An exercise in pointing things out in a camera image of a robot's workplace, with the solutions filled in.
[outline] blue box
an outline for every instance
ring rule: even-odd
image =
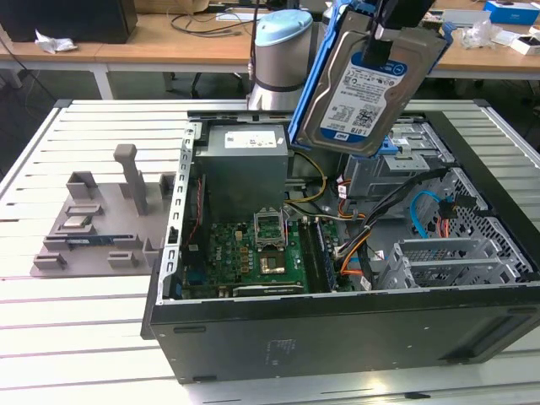
[[[505,6],[497,2],[486,2],[485,11],[490,11],[489,19],[495,24],[533,25],[540,10],[529,3],[513,3]]]

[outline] black box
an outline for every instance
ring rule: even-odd
[[[123,44],[137,24],[133,0],[2,0],[0,24],[12,41],[35,40],[35,30],[75,42]]]

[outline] gray power supply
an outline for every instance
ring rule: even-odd
[[[280,125],[211,127],[208,146],[197,149],[195,161],[207,177],[213,220],[246,222],[262,208],[280,210],[287,160]]]

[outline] metal table slats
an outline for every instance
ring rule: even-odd
[[[448,111],[452,120],[463,122],[458,129],[466,139],[516,142],[496,119],[478,114],[489,110],[472,102],[421,100],[411,106]],[[0,185],[0,403],[94,405],[121,398],[147,405],[174,398],[179,405],[366,404],[424,392],[432,397],[423,403],[443,405],[533,403],[540,397],[540,329],[487,364],[182,387],[157,343],[138,336],[148,276],[30,278],[41,239],[67,195],[70,173],[92,170],[98,182],[123,181],[112,152],[118,143],[135,143],[145,179],[157,181],[161,171],[175,166],[186,110],[194,108],[242,110],[245,105],[234,100],[74,101],[53,110],[5,177]],[[474,146],[511,147],[485,140],[491,143],[474,141]],[[512,196],[536,218],[540,188],[527,190],[526,185],[536,184],[537,167],[522,146],[514,149],[511,157],[485,154],[482,159],[501,181],[523,183]]]

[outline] floor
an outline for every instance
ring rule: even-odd
[[[91,73],[42,71],[34,74],[39,74],[38,79],[57,99],[100,98]],[[111,82],[118,99],[189,99],[194,75],[178,73],[173,81],[174,92],[165,91],[161,73],[112,73]],[[21,89],[11,89],[0,77],[0,176],[7,173],[54,104],[30,75],[22,72],[22,76]],[[238,80],[230,74],[204,73],[197,90],[201,99],[245,98]],[[426,79],[415,98],[487,100],[534,148],[538,148],[540,118],[533,107],[540,105],[539,95],[538,83],[533,82],[453,83],[451,80]]]

